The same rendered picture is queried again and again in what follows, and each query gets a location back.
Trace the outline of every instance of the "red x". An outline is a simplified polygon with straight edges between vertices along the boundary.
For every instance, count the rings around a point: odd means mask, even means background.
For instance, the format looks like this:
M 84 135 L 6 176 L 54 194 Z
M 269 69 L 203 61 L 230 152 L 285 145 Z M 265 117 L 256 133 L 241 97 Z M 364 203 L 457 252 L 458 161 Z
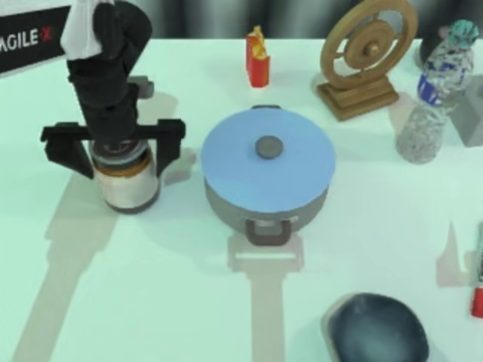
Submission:
M 52 40 L 52 26 L 43 26 L 40 28 L 40 40 L 44 43 Z

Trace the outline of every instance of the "lid knob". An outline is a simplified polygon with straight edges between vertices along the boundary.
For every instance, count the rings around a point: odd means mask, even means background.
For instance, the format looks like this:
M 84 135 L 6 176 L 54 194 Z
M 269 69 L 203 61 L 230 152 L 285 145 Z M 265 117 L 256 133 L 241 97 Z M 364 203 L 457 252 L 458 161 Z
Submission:
M 263 136 L 255 144 L 257 155 L 267 160 L 277 158 L 284 150 L 284 144 L 275 136 Z

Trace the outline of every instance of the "blue lid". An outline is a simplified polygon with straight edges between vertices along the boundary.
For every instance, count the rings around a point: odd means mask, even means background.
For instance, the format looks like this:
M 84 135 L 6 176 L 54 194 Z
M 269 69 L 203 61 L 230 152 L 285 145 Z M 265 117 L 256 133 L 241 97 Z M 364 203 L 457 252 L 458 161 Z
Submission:
M 201 163 L 221 198 L 249 211 L 279 213 L 305 206 L 326 190 L 335 153 L 309 119 L 259 108 L 221 121 L 203 144 Z

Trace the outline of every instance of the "white table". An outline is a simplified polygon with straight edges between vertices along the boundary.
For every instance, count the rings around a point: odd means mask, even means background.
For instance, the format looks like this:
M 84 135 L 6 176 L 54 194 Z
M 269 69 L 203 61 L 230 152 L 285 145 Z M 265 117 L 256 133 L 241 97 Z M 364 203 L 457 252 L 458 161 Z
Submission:
M 298 234 L 304 267 L 284 282 L 286 361 L 329 362 L 321 316 L 363 291 L 412 307 L 431 340 L 431 361 L 482 360 L 483 321 L 469 316 L 472 288 L 438 287 L 435 262 L 451 223 L 455 260 L 463 264 L 475 247 L 483 151 L 465 149 L 449 125 L 434 162 L 405 163 L 389 113 L 402 117 L 406 97 L 337 123 L 310 89 L 321 45 L 268 41 L 271 85 L 257 90 L 248 86 L 243 41 L 152 41 L 136 73 L 173 98 L 165 96 L 161 110 L 144 103 L 143 121 L 174 112 L 188 126 L 183 145 L 196 150 L 222 118 L 276 103 L 333 140 L 330 194 Z M 397 91 L 410 95 L 419 76 L 414 49 L 390 73 Z M 475 66 L 483 72 L 480 58 Z M 116 216 L 94 183 L 48 163 L 38 141 L 45 125 L 81 120 L 64 62 L 2 78 L 0 100 L 0 361 L 250 361 L 250 284 L 228 267 L 232 231 L 211 212 L 198 164 L 151 210 Z

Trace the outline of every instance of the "wooden wheel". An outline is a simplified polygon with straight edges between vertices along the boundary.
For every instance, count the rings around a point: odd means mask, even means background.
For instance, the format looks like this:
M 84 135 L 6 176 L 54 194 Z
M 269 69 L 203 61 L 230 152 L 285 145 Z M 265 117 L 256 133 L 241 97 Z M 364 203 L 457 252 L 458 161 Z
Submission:
M 400 33 L 378 19 L 382 11 L 400 13 Z M 398 99 L 386 73 L 405 55 L 416 32 L 417 12 L 406 0 L 363 0 L 336 24 L 322 48 L 321 70 L 328 83 L 319 86 L 318 93 L 339 120 Z M 343 51 L 339 52 L 348 36 Z M 335 62 L 340 59 L 357 72 L 337 74 Z

